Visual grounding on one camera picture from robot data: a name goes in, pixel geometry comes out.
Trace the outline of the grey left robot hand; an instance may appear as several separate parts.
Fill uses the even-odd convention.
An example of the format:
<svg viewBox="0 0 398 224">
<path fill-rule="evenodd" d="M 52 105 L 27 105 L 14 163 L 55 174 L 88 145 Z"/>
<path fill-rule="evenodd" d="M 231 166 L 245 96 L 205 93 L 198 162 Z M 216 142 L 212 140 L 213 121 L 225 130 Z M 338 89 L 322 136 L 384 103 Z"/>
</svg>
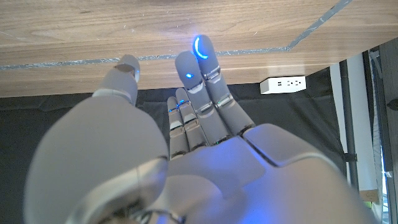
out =
<svg viewBox="0 0 398 224">
<path fill-rule="evenodd" d="M 170 137 L 136 106 L 123 56 L 44 135 L 24 191 L 26 223 L 376 223 L 324 153 L 233 98 L 211 40 L 177 55 Z"/>
</svg>

